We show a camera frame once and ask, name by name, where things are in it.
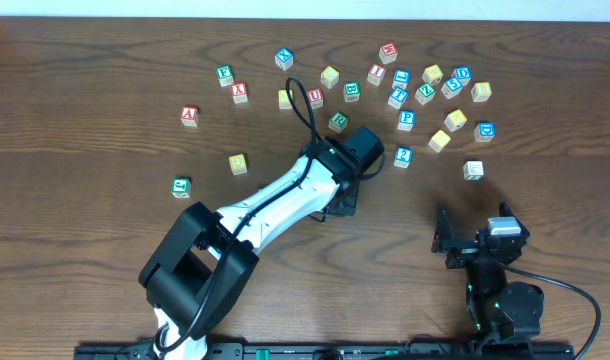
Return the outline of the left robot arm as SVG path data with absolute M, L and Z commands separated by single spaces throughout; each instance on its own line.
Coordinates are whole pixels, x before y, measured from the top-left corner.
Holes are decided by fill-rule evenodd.
M 327 215 L 353 196 L 382 155 L 379 141 L 354 135 L 314 139 L 294 165 L 256 194 L 216 211 L 184 210 L 141 270 L 153 306 L 159 359 L 203 359 L 207 334 L 231 311 L 260 252 L 304 217 Z

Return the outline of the green R block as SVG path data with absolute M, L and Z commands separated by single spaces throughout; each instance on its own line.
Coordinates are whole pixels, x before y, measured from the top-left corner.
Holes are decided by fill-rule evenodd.
M 344 113 L 337 111 L 330 117 L 328 127 L 337 134 L 340 134 L 347 127 L 348 122 L 349 117 Z

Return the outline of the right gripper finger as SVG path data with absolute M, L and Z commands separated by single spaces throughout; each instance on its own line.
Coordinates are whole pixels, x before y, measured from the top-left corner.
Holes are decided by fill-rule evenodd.
M 431 245 L 431 252 L 434 254 L 446 253 L 453 247 L 453 236 L 447 213 L 442 206 L 439 206 L 437 209 L 436 228 Z
M 507 204 L 506 201 L 501 201 L 499 203 L 499 215 L 500 217 L 508 217 L 508 216 L 512 216 L 515 217 L 519 224 L 521 225 L 522 228 L 522 232 L 520 235 L 516 235 L 516 236 L 521 236 L 524 238 L 528 238 L 530 236 L 530 232 L 529 230 L 521 223 L 521 221 L 514 215 L 514 213 L 512 212 L 512 210 L 510 209 L 509 205 Z

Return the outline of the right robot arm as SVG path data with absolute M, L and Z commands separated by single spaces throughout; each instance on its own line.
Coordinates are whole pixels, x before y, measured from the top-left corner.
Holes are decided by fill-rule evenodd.
M 522 255 L 529 236 L 504 202 L 499 215 L 489 218 L 471 240 L 455 239 L 445 209 L 437 210 L 431 252 L 444 254 L 448 269 L 466 271 L 467 310 L 477 325 L 477 333 L 467 340 L 473 354 L 481 355 L 493 346 L 527 345 L 540 333 L 543 291 L 506 277 L 507 266 Z

